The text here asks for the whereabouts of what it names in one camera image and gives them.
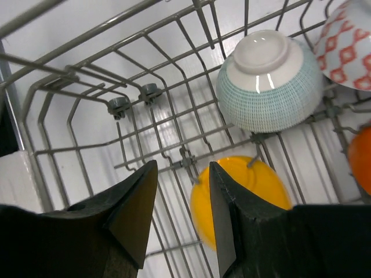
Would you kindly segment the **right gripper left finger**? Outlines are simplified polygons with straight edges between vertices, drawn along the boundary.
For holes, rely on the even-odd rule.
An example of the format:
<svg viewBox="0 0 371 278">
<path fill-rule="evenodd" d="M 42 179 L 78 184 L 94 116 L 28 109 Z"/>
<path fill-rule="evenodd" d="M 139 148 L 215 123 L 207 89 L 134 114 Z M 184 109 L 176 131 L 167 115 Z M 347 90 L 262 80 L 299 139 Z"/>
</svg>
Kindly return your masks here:
<svg viewBox="0 0 371 278">
<path fill-rule="evenodd" d="M 2 277 L 136 277 L 144 266 L 158 184 L 151 160 L 64 210 L 1 206 Z"/>
</svg>

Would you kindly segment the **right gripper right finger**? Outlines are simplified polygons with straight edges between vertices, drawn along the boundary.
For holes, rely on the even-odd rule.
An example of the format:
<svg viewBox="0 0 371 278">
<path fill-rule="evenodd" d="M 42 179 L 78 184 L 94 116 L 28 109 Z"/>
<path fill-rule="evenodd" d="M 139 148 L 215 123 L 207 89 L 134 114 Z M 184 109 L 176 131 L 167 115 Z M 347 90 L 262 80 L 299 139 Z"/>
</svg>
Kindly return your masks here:
<svg viewBox="0 0 371 278">
<path fill-rule="evenodd" d="M 209 165 L 221 277 L 369 277 L 368 204 L 284 210 Z"/>
</svg>

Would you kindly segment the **orange bowl white inside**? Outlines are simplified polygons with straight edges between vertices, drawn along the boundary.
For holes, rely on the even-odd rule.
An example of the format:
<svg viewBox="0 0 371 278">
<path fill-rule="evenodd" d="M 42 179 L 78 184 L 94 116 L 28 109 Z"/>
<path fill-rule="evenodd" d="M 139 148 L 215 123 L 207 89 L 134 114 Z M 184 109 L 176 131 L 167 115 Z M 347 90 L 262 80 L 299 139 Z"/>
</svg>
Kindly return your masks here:
<svg viewBox="0 0 371 278">
<path fill-rule="evenodd" d="M 348 147 L 348 161 L 358 184 L 370 195 L 370 126 L 363 127 Z"/>
</svg>

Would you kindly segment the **yellow-orange bowl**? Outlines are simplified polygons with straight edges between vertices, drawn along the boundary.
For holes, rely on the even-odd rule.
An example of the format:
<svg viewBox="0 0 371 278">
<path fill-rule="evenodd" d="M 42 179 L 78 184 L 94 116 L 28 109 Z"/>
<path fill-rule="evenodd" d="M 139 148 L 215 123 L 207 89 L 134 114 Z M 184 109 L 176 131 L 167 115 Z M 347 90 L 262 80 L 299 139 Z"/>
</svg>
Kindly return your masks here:
<svg viewBox="0 0 371 278">
<path fill-rule="evenodd" d="M 217 160 L 217 163 L 244 188 L 255 195 L 282 209 L 292 208 L 286 188 L 277 173 L 264 162 L 253 160 L 250 156 L 229 156 Z M 191 190 L 190 210 L 192 223 L 199 238 L 212 250 L 216 250 L 210 201 L 209 168 L 205 168 L 197 178 Z"/>
</svg>

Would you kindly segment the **light teal bowl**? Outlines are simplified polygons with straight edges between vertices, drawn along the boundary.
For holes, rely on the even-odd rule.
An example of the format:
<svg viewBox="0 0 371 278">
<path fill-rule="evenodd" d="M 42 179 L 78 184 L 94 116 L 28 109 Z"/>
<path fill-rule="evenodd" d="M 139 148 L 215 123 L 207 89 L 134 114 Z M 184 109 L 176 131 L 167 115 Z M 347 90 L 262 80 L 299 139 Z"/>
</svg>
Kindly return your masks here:
<svg viewBox="0 0 371 278">
<path fill-rule="evenodd" d="M 274 30 L 241 39 L 216 82 L 225 120 L 253 133 L 274 133 L 303 122 L 323 93 L 323 75 L 310 48 Z"/>
</svg>

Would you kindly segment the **grey wire dish rack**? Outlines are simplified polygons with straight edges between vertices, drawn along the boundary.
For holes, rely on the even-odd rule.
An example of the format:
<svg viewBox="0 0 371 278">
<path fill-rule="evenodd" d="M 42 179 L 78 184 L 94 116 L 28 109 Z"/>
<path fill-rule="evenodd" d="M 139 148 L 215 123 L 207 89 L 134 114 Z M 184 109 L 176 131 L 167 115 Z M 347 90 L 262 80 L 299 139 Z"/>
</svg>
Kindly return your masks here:
<svg viewBox="0 0 371 278">
<path fill-rule="evenodd" d="M 275 132 L 240 129 L 217 99 L 224 60 L 276 30 L 313 48 L 340 1 L 2 1 L 1 111 L 25 160 L 1 165 L 1 199 L 61 210 L 158 165 L 139 277 L 217 277 L 191 219 L 210 162 L 250 156 L 292 204 L 370 205 L 346 154 L 370 119 L 370 93 L 324 77 L 315 109 Z"/>
</svg>

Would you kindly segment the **blue triangle pattern bowl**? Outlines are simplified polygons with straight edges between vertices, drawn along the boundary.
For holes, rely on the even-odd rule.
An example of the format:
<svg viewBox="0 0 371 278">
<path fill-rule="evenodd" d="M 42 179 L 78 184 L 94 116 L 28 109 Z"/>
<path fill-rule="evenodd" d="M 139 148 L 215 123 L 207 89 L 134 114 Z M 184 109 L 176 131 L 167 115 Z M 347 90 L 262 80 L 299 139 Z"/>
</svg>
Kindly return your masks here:
<svg viewBox="0 0 371 278">
<path fill-rule="evenodd" d="M 327 19 L 314 54 L 334 83 L 370 91 L 370 1 L 344 1 Z"/>
</svg>

